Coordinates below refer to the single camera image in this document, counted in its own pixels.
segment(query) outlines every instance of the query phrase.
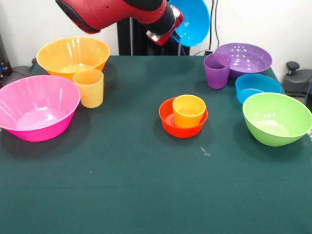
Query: bowl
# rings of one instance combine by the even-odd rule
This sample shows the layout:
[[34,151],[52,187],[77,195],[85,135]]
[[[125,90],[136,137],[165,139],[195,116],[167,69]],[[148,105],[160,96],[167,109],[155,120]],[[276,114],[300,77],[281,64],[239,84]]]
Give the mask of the bowl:
[[57,76],[33,76],[0,89],[0,127],[31,142],[60,135],[80,102],[78,87]]
[[178,8],[184,21],[176,28],[172,37],[184,46],[196,46],[203,42],[210,28],[210,16],[203,0],[170,0]]
[[262,144],[283,146],[303,137],[312,128],[312,113],[300,101],[283,94],[260,93],[243,104],[251,134]]
[[239,77],[235,82],[237,100],[243,104],[250,96],[258,93],[281,93],[279,82],[271,77],[260,74],[247,74]]
[[177,138],[190,138],[197,135],[208,118],[207,109],[205,110],[204,115],[198,126],[193,128],[178,128],[175,126],[175,116],[173,111],[174,99],[175,97],[166,100],[159,108],[159,116],[164,130],[168,134]]
[[36,59],[49,74],[72,80],[79,71],[102,71],[109,55],[108,45],[96,38],[71,37],[48,43],[39,50]]
[[237,78],[244,74],[261,73],[272,65],[271,55],[264,49],[245,43],[221,45],[216,53],[228,54],[232,57],[230,77]]

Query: blue bowl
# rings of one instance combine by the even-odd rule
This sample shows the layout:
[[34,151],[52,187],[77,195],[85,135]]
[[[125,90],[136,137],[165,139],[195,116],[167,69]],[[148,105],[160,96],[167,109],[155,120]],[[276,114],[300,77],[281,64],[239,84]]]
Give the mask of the blue bowl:
[[281,85],[274,79],[260,74],[240,76],[236,82],[236,97],[241,104],[250,96],[258,93],[281,93]]
[[203,42],[210,28],[210,16],[203,0],[170,0],[169,4],[182,12],[184,21],[172,35],[184,46],[196,46]]

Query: yellow cup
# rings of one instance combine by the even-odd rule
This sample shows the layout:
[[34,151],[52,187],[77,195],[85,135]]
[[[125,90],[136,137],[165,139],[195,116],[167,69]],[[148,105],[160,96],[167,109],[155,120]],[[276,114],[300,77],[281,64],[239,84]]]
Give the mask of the yellow cup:
[[81,93],[81,104],[87,108],[95,108],[103,103],[104,74],[96,69],[77,72],[74,83]]
[[175,126],[193,128],[199,125],[206,110],[205,102],[194,95],[181,95],[173,101]]

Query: purple cup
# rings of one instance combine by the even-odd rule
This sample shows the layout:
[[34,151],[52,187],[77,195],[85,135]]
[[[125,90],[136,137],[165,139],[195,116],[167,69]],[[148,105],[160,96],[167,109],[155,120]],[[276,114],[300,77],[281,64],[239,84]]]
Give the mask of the purple cup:
[[213,53],[204,59],[206,80],[213,89],[226,86],[230,75],[231,57],[227,54]]

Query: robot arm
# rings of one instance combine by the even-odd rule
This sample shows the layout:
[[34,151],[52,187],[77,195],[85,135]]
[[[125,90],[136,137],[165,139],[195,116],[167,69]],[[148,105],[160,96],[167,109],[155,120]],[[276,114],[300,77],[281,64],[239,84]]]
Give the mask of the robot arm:
[[182,13],[166,0],[56,0],[65,14],[84,32],[93,34],[124,18],[133,17],[146,35],[163,45],[181,25]]

